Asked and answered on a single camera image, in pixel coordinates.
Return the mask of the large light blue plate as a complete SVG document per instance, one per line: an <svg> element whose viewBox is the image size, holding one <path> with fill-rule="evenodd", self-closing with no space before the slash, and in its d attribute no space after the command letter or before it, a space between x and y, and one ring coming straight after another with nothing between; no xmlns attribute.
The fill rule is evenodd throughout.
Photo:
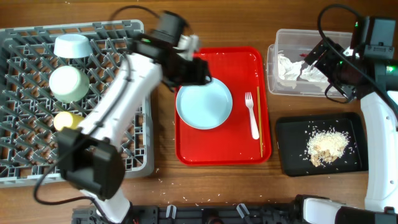
<svg viewBox="0 0 398 224"><path fill-rule="evenodd" d="M195 129L214 129L222 125L233 109L233 97L219 79L203 86L183 86L175 100L181 120Z"/></svg>

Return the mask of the white paper napkin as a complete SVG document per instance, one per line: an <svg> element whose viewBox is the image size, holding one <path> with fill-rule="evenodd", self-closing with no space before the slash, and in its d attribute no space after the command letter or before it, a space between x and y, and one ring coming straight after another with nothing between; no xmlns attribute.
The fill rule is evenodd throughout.
<svg viewBox="0 0 398 224"><path fill-rule="evenodd" d="M305 80L308 82L317 83L328 82L327 77L315 67L315 64L307 65L305 68L303 68L303 66L306 65L303 60L292 62L282 53L282 50L278 52L277 58L278 76L282 80Z"/></svg>

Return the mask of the white plastic fork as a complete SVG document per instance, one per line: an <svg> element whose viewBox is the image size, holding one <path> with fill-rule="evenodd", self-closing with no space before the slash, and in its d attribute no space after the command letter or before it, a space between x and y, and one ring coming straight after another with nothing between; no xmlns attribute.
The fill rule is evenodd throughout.
<svg viewBox="0 0 398 224"><path fill-rule="evenodd" d="M245 105L249 111L252 138L259 139L259 129L254 115L254 102L251 92L245 92Z"/></svg>

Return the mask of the small light blue bowl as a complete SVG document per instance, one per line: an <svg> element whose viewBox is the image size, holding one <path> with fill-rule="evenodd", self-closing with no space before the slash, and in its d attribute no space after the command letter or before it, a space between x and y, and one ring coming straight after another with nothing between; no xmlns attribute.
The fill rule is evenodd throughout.
<svg viewBox="0 0 398 224"><path fill-rule="evenodd" d="M55 39L54 54L61 58L89 57L93 50L87 37L80 34L64 34Z"/></svg>

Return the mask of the pale green bowl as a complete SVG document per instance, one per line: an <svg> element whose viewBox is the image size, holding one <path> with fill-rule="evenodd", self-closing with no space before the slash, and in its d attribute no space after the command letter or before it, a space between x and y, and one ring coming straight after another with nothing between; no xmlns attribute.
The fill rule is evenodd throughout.
<svg viewBox="0 0 398 224"><path fill-rule="evenodd" d="M88 76L72 66L57 68L49 78L50 90L63 103L81 100L88 93L89 85Z"/></svg>

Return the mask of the yellow plastic cup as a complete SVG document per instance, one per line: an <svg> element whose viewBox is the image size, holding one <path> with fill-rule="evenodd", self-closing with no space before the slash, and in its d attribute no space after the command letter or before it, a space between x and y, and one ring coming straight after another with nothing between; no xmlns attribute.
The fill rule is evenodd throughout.
<svg viewBox="0 0 398 224"><path fill-rule="evenodd" d="M76 129L83 120L84 117L80 115L62 111L54 117L53 125L57 131L63 128Z"/></svg>

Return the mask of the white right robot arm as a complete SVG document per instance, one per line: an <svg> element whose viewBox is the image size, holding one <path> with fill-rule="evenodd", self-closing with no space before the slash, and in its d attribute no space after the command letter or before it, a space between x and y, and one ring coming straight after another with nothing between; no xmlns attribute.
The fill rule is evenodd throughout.
<svg viewBox="0 0 398 224"><path fill-rule="evenodd" d="M368 188L365 208L327 198L304 196L302 220L307 223L397 223L397 62L380 54L344 55L329 38L305 58L314 64L347 100L357 98L368 137Z"/></svg>

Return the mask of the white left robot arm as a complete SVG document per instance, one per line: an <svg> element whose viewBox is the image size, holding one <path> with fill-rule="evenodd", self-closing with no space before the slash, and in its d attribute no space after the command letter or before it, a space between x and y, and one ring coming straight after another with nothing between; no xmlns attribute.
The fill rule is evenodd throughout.
<svg viewBox="0 0 398 224"><path fill-rule="evenodd" d="M58 168L63 179L91 200L108 223L122 223L131 207L121 190L125 165L119 148L143 99L160 83L169 87L205 85L208 64L193 54L197 35L168 41L141 34L133 43L107 93L77 129L58 134Z"/></svg>

